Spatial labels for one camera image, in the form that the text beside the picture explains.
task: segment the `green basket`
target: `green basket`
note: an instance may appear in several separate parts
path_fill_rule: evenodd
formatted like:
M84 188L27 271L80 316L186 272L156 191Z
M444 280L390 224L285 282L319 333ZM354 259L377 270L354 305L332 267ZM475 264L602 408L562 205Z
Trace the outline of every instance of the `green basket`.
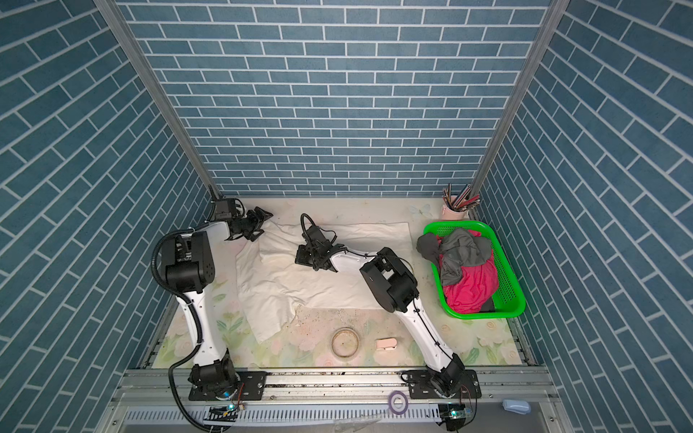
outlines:
M503 253L503 248L500 247L498 238L496 238L491 227L480 221L441 221L430 223L423 230L423 233L434 233L437 236L443 237L449 235L458 227L467 230L476 230L481 233L481 236L491 239L493 261L495 263L495 268L498 270L498 290L496 290L492 296L495 312L475 312L468 315L455 312L448 306L448 302L445 299L443 286L440 283L440 275L438 275L438 269L431 263L435 284L438 287L438 297L445 311L450 316L458 319L495 319L517 317L521 315L523 311L525 311L525 295L522 293L515 273L510 267L510 263L508 263L508 259L505 257L505 253Z

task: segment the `red cloth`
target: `red cloth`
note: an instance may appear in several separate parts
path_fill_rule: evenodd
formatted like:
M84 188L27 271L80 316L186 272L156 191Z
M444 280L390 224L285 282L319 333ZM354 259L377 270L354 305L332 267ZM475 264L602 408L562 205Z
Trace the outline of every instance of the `red cloth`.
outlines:
M469 230L472 236L481 233ZM450 308L460 314L481 311L484 302L498 289L498 271L491 257L481 266L462 266L462 279L457 284L443 286L443 293Z

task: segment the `tile wallpaper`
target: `tile wallpaper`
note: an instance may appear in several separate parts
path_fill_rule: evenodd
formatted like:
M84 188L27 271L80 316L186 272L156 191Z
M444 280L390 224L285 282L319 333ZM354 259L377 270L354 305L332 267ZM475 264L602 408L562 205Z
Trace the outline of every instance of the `tile wallpaper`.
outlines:
M572 0L482 192L576 431L693 431L692 23Z
M205 191L91 0L0 0L0 432L93 431Z
M431 196L474 176L549 0L118 3L226 193Z

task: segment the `pink pencil holder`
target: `pink pencil holder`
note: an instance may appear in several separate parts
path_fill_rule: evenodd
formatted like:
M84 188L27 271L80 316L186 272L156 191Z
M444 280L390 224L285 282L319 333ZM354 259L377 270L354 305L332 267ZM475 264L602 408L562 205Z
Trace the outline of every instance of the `pink pencil holder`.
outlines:
M453 201L455 200L457 196L453 195L451 198ZM446 221L460 221L460 220L468 220L469 219L469 211L464 211L464 212L455 212L450 210L445 203L443 203L443 208L440 213L440 219L441 220L446 220Z

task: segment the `white towel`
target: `white towel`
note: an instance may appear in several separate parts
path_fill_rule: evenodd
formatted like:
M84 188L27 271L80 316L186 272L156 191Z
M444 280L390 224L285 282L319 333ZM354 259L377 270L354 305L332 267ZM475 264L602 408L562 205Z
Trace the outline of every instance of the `white towel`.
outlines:
M411 262L409 224L351 224L321 226L337 233L336 243L359 251L392 248ZM238 298L255 339L262 342L292 321L295 306L309 308L381 309L359 274L314 271L297 265L296 250L304 244L300 225L263 224L265 233L248 242L236 257ZM331 239L332 233L325 233Z

